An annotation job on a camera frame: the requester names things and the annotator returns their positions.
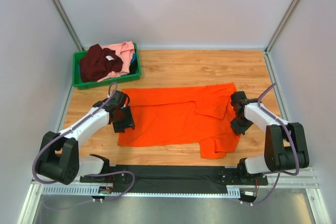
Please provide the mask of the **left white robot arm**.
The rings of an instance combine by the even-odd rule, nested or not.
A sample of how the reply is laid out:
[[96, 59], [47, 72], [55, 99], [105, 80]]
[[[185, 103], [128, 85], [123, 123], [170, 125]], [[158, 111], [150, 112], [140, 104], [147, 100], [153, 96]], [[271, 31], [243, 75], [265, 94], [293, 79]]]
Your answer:
[[96, 102], [75, 124], [60, 132], [47, 132], [33, 162], [34, 178], [42, 184], [59, 182], [69, 185], [76, 177], [102, 177], [109, 167], [108, 159], [96, 154], [81, 158], [79, 149], [107, 125], [112, 125], [116, 133], [134, 129], [129, 103], [126, 93], [115, 90], [106, 99]]

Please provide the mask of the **orange t shirt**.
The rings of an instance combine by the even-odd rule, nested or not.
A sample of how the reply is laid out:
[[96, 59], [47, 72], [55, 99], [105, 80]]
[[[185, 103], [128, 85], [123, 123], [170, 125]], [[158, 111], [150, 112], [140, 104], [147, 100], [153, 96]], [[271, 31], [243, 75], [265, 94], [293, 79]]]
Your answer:
[[231, 128], [234, 83], [199, 87], [123, 89], [135, 122], [118, 138], [119, 146], [149, 147], [198, 143], [202, 158], [233, 152], [240, 137]]

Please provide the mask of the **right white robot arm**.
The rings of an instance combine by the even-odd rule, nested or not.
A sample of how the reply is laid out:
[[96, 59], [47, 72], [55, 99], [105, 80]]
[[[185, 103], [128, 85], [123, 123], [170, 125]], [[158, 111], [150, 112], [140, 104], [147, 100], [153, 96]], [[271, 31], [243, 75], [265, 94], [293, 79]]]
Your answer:
[[248, 99], [245, 92], [230, 96], [235, 117], [230, 126], [236, 135], [244, 135], [256, 125], [265, 133], [264, 153], [239, 162], [248, 174], [285, 173], [296, 176], [309, 166], [309, 153], [303, 125], [286, 121], [269, 111], [261, 98]]

